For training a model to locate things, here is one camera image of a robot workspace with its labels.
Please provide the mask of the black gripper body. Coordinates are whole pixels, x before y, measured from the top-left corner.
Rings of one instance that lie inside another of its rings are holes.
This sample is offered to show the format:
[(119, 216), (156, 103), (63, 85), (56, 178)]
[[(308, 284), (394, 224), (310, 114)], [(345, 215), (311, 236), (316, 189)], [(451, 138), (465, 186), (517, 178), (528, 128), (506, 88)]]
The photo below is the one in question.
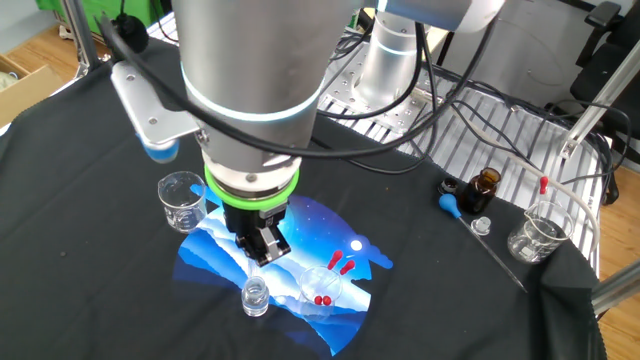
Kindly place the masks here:
[(222, 202), (227, 229), (237, 237), (254, 237), (260, 229), (269, 229), (276, 239), (284, 235), (278, 224), (284, 219), (289, 202), (285, 200), (267, 210), (246, 210)]

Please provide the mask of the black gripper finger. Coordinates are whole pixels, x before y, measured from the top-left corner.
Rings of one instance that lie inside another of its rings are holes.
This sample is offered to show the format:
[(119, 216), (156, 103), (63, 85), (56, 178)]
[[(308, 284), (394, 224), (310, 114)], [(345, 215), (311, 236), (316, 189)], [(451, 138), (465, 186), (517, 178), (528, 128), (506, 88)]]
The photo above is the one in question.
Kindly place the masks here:
[(277, 226), (258, 230), (256, 263), (259, 267), (264, 267), (290, 251), (289, 244)]
[(256, 262), (266, 260), (267, 248), (259, 231), (249, 231), (236, 235), (236, 245), (245, 252), (245, 255)]

